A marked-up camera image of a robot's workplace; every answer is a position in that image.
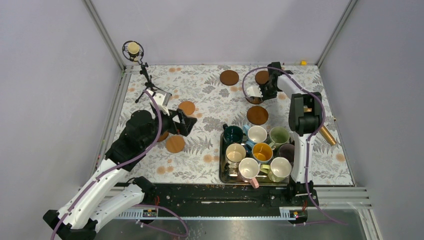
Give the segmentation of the light brown coaster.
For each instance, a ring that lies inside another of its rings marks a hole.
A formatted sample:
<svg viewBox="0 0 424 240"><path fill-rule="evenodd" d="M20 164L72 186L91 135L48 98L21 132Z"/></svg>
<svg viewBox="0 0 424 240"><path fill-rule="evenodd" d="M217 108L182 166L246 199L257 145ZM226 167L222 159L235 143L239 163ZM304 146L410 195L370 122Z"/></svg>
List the light brown coaster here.
<svg viewBox="0 0 424 240"><path fill-rule="evenodd" d="M193 102L191 101L183 101L178 105L178 108L183 110L183 113L186 116L191 116L195 110L196 110L196 106Z"/></svg>

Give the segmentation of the orange brown coaster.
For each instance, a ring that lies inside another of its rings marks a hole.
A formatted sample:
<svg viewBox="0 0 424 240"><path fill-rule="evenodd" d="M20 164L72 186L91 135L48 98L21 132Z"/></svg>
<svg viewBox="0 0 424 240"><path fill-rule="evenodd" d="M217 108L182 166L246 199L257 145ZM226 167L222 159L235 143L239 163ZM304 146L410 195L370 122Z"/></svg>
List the orange brown coaster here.
<svg viewBox="0 0 424 240"><path fill-rule="evenodd" d="M162 142L164 141L167 137L169 136L169 132L165 131L159 138L158 138L158 142Z"/></svg>

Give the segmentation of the reddish brown coaster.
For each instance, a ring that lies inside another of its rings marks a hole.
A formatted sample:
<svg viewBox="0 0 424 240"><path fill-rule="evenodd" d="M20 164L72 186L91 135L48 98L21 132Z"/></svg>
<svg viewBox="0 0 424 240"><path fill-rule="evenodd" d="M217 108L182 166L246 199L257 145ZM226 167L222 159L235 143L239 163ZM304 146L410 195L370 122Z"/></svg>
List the reddish brown coaster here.
<svg viewBox="0 0 424 240"><path fill-rule="evenodd" d="M247 120L254 125L263 125L268 121L269 113L262 106L252 106L247 110Z"/></svg>

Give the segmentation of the light wooden coaster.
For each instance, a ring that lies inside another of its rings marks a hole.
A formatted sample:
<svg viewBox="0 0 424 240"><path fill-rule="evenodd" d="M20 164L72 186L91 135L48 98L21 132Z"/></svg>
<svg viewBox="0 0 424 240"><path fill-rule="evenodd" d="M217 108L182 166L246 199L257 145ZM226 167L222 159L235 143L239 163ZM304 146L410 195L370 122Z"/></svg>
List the light wooden coaster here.
<svg viewBox="0 0 424 240"><path fill-rule="evenodd" d="M185 140L180 135L174 135L167 139L165 143L166 150L170 153L179 153L185 147Z"/></svg>

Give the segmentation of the scratched dark brown coaster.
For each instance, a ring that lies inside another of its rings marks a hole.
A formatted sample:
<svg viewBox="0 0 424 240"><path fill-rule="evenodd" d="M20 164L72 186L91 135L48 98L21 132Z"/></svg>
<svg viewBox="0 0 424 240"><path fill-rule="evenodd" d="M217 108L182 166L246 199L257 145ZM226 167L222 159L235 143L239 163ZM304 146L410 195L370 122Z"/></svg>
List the scratched dark brown coaster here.
<svg viewBox="0 0 424 240"><path fill-rule="evenodd" d="M246 97L246 100L253 105L259 105L264 102L261 97L257 96L248 96Z"/></svg>

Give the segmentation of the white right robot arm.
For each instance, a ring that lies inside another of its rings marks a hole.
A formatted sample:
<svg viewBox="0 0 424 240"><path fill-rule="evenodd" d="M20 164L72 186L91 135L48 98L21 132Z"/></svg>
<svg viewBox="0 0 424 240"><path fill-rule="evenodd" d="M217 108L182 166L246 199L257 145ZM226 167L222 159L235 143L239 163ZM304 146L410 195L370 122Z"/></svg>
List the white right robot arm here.
<svg viewBox="0 0 424 240"><path fill-rule="evenodd" d="M310 166L316 134L323 127L326 118L322 95L320 92L306 90L282 69L280 62L272 62L265 68L268 72L267 82L243 87L242 92L250 103L274 99L278 92L284 92L290 98L288 125L293 132L294 163L286 198L293 206L299 206L306 200L318 207Z"/></svg>

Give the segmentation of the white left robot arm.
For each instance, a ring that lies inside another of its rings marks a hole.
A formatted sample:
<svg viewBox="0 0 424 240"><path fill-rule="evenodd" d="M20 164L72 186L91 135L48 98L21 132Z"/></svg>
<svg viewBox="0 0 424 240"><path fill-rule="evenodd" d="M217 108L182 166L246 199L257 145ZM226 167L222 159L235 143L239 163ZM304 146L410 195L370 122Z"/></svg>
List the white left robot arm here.
<svg viewBox="0 0 424 240"><path fill-rule="evenodd" d="M133 179L118 195L102 200L147 155L163 133L186 137L197 121L181 109L170 110L169 114L133 112L92 177L66 205L44 214L43 220L52 228L52 235L62 240L92 240L103 226L125 210L138 204L152 204L157 200L156 186L143 176Z"/></svg>

